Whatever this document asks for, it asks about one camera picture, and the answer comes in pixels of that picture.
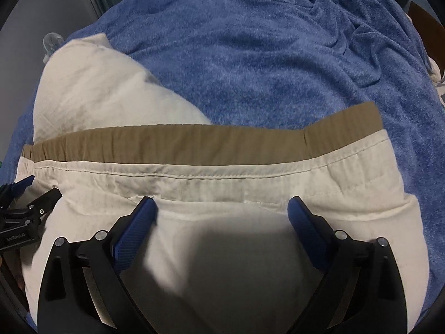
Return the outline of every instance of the metal screw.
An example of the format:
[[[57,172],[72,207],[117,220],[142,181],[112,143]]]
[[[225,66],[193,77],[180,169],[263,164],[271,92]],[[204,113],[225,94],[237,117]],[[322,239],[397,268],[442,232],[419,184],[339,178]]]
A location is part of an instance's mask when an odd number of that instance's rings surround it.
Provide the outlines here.
[[[348,238],[348,234],[344,231],[337,230],[335,231],[335,237],[339,240],[346,240]]]
[[[388,240],[384,237],[379,237],[377,239],[377,243],[381,246],[381,247],[387,247],[388,246]]]
[[[54,244],[57,247],[61,247],[65,243],[65,239],[63,237],[59,237],[57,240],[54,241]]]
[[[106,231],[99,231],[95,236],[97,241],[102,241],[107,237],[107,232]]]

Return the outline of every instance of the brown object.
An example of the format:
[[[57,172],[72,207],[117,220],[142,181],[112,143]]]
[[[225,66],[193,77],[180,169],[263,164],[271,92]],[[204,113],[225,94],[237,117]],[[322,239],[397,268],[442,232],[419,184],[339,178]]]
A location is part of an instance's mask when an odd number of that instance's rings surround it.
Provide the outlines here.
[[[428,56],[433,59],[441,70],[445,70],[445,28],[418,4],[411,1],[408,16],[422,38]]]
[[[25,146],[22,155],[34,162],[265,165],[319,157],[381,129],[377,107],[366,102],[300,130],[180,124],[101,128]]]

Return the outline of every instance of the gray wall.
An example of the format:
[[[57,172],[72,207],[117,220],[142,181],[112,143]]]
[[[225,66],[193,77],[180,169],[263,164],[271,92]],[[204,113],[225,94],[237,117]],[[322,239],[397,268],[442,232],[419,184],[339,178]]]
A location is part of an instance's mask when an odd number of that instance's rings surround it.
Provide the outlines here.
[[[96,20],[88,0],[19,0],[0,31],[0,161],[43,71],[43,37]]]

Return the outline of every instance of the blanket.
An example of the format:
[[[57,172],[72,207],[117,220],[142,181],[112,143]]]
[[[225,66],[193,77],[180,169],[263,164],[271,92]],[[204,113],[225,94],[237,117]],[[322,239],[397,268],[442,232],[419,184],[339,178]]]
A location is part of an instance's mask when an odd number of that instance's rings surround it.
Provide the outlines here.
[[[445,283],[445,115],[421,39],[393,0],[124,0],[70,39],[100,32],[215,124],[298,129],[375,102],[420,203],[424,309],[432,304]],[[17,128],[2,181],[31,125]]]

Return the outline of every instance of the clear plastic bottle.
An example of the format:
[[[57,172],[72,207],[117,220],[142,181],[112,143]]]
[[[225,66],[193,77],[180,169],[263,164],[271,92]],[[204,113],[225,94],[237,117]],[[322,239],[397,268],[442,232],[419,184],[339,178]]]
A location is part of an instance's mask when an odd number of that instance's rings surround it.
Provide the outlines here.
[[[43,62],[46,64],[50,59],[50,56],[56,52],[58,48],[60,48],[65,40],[59,34],[55,32],[50,32],[46,34],[43,38],[43,48],[45,49],[45,57]]]

